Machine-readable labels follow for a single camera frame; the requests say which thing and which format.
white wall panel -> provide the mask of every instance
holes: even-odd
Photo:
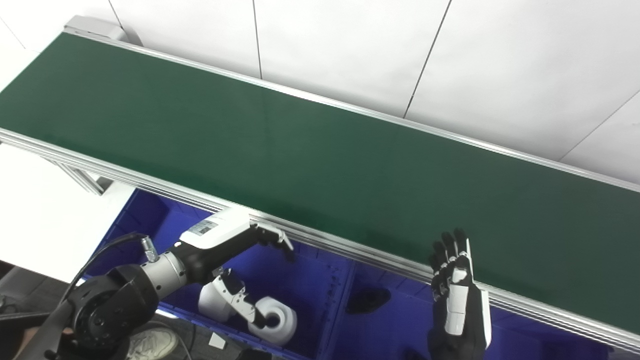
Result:
[[[6,27],[1,19],[2,17],[0,17],[0,46],[3,47],[3,49],[23,49],[22,44],[20,44],[20,42],[18,41],[18,38],[13,35],[11,30]],[[0,65],[2,65],[3,63],[3,58],[4,53],[0,53]]]
[[[401,116],[446,6],[255,0],[263,78]]]
[[[640,95],[636,95],[562,160],[640,184]]]
[[[259,77],[251,0],[112,0],[150,49]]]
[[[42,51],[74,15],[117,24],[108,0],[1,0],[0,18],[29,50]]]
[[[0,92],[38,55],[34,51],[26,50],[17,42],[7,42],[11,39],[6,38],[3,31],[0,22]]]
[[[453,0],[407,114],[559,159],[640,88],[636,0]]]

green conveyor belt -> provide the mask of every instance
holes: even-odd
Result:
[[[69,34],[0,127],[640,334],[637,192]]]

toilet paper roll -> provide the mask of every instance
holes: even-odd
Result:
[[[263,297],[258,300],[258,302],[255,303],[255,307],[267,320],[275,316],[280,322],[276,326],[265,326],[262,329],[250,323],[249,331],[260,339],[278,346],[284,346],[288,343],[298,326],[298,315],[296,312],[271,297]]]
[[[200,298],[198,299],[198,311],[200,314],[217,322],[226,322],[236,313],[234,308],[222,298],[213,283],[202,287]]]

dark object in bin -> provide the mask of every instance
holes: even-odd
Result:
[[[412,348],[407,349],[404,353],[404,360],[429,360],[426,357],[420,355],[417,351]]]
[[[391,292],[384,288],[366,288],[349,298],[347,314],[369,314],[391,300]]]
[[[247,348],[240,353],[236,360],[271,360],[272,358],[268,352]]]

robotic arm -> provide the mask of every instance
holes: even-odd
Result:
[[[429,261],[434,271],[432,360],[482,360],[491,343],[489,295],[474,282],[471,247],[461,229],[442,234]]]
[[[146,235],[136,234],[140,240]],[[215,272],[255,244],[282,249],[292,260],[293,246],[276,227],[250,220],[241,209],[229,208],[189,228],[160,256],[142,265],[118,266],[74,289],[45,321],[17,360],[110,359],[126,351],[131,332],[151,320],[158,303],[175,290],[219,279],[238,300],[237,308],[258,327],[265,320],[255,303],[238,288],[232,274]],[[71,327],[72,336],[61,339]]]

